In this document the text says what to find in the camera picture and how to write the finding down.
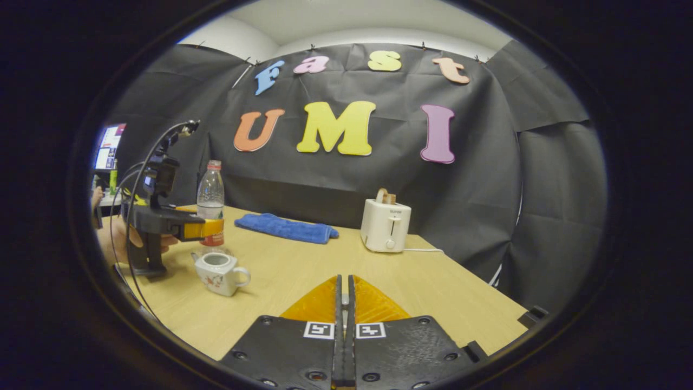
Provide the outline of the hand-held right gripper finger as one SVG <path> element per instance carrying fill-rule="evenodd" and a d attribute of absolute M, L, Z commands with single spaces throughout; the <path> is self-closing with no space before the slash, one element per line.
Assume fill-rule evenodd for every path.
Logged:
<path fill-rule="evenodd" d="M 409 316 L 357 276 L 348 278 L 345 385 L 354 390 L 429 390 L 478 365 L 478 344 L 458 346 L 432 316 Z"/>
<path fill-rule="evenodd" d="M 264 390 L 332 390 L 341 311 L 342 278 L 336 276 L 282 316 L 258 316 L 219 363 Z"/>

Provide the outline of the clear plastic water bottle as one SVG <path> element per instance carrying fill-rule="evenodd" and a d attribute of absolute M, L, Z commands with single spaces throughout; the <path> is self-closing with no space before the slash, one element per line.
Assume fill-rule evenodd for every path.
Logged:
<path fill-rule="evenodd" d="M 224 226 L 225 189 L 222 179 L 222 163 L 210 160 L 200 180 L 197 192 L 197 215 L 204 219 L 221 221 Z"/>

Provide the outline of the white floral teacup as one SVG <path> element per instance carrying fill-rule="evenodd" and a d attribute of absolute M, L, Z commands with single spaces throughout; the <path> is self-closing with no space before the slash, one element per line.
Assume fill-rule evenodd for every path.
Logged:
<path fill-rule="evenodd" d="M 210 252 L 200 255 L 194 262 L 201 282 L 209 291 L 227 297 L 235 295 L 241 287 L 250 284 L 252 276 L 233 255 Z"/>

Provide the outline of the blue towel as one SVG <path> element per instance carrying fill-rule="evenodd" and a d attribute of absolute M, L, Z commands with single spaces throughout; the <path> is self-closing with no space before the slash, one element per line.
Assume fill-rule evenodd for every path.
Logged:
<path fill-rule="evenodd" d="M 246 214 L 233 224 L 238 228 L 274 237 L 314 244 L 327 244 L 339 237 L 339 232 L 331 225 L 297 222 L 273 214 Z"/>

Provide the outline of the white toaster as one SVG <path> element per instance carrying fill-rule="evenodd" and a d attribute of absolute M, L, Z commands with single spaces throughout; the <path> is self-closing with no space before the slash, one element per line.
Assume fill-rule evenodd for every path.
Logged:
<path fill-rule="evenodd" d="M 412 211 L 411 207 L 400 203 L 379 203 L 374 198 L 367 199 L 361 224 L 364 246 L 372 252 L 383 254 L 403 252 Z"/>

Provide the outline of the computer monitor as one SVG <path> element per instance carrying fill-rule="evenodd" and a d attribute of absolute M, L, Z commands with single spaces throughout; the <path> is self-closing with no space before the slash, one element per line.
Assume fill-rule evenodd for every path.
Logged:
<path fill-rule="evenodd" d="M 126 123 L 106 125 L 99 136 L 94 170 L 112 171 L 116 169 L 116 151 L 126 129 Z"/>

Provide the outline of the black backdrop cloth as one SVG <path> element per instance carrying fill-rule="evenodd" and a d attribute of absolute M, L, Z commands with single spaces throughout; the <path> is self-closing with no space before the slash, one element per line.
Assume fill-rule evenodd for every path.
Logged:
<path fill-rule="evenodd" d="M 487 62 L 395 44 L 321 47 L 250 67 L 178 45 L 123 92 L 119 177 L 163 131 L 174 204 L 195 202 L 210 159 L 228 205 L 358 228 L 384 187 L 413 208 L 410 232 L 522 306 L 550 313 L 596 259 L 608 205 L 603 151 L 573 91 L 510 41 Z"/>

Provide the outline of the black table clamp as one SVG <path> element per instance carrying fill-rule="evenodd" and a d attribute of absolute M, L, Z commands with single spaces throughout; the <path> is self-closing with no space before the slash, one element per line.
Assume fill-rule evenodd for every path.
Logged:
<path fill-rule="evenodd" d="M 528 309 L 528 311 L 525 311 L 525 313 L 518 318 L 518 322 L 529 330 L 540 323 L 540 321 L 544 320 L 548 314 L 547 310 L 535 305 Z"/>

